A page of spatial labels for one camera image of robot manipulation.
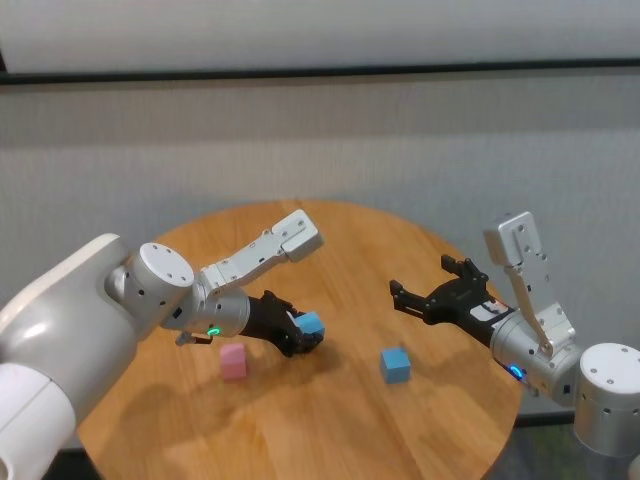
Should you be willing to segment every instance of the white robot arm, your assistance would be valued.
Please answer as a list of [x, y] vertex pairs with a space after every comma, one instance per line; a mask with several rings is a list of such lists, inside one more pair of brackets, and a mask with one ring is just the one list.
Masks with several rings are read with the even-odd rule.
[[171, 248], [130, 253], [103, 235], [35, 280], [0, 311], [0, 480], [41, 478], [157, 326], [179, 331], [178, 345], [246, 335], [286, 356], [313, 350], [322, 336], [295, 326], [290, 303], [240, 287], [321, 245], [297, 210], [197, 277]]
[[[557, 301], [533, 215], [507, 215], [488, 227], [485, 241], [494, 263], [511, 280], [519, 308], [493, 298], [488, 276], [470, 259], [442, 257], [458, 278], [427, 297], [392, 280], [394, 308], [426, 324], [455, 323], [490, 348], [493, 358], [528, 388], [563, 406], [575, 406], [574, 431], [590, 449], [608, 456], [640, 449], [640, 351], [604, 343], [585, 351]], [[640, 473], [640, 460], [630, 468]]]

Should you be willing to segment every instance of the white wall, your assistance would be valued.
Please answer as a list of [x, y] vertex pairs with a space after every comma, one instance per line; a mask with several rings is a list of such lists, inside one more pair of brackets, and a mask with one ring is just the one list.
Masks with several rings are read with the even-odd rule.
[[293, 196], [419, 222], [512, 299], [481, 229], [531, 209], [580, 338], [640, 347], [639, 152], [640, 70], [4, 88], [0, 300], [99, 233]]

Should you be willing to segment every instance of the pink cube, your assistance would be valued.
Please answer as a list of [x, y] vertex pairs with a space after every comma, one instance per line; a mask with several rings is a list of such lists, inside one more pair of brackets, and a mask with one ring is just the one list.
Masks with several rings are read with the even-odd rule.
[[247, 354], [242, 343], [229, 343], [220, 349], [222, 378], [237, 380], [247, 376]]

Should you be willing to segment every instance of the wooden tabletop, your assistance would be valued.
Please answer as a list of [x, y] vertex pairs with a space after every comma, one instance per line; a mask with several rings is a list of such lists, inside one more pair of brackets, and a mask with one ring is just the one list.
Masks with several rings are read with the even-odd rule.
[[[244, 337], [179, 348], [174, 332], [156, 329], [79, 430], [107, 480], [472, 479], [500, 454], [519, 385], [457, 328], [393, 309], [390, 279], [427, 294], [451, 278], [440, 255], [459, 253], [436, 235], [360, 206], [287, 201], [215, 213], [158, 241], [199, 269], [296, 208], [325, 245], [246, 290], [318, 312], [324, 342], [289, 359]], [[221, 379], [227, 341], [248, 348], [244, 382]], [[379, 354], [395, 346], [407, 349], [412, 377], [386, 385]]]

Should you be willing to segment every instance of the cube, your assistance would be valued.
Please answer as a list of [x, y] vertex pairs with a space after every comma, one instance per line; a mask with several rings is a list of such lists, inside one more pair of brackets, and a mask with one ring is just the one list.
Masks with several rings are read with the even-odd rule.
[[385, 383], [403, 383], [411, 375], [411, 362], [402, 347], [388, 348], [380, 352], [380, 373]]
[[316, 312], [305, 313], [293, 319], [293, 323], [302, 333], [321, 333], [324, 336], [324, 323]]
[[229, 343], [220, 348], [222, 378], [238, 380], [247, 376], [247, 354], [242, 343]]

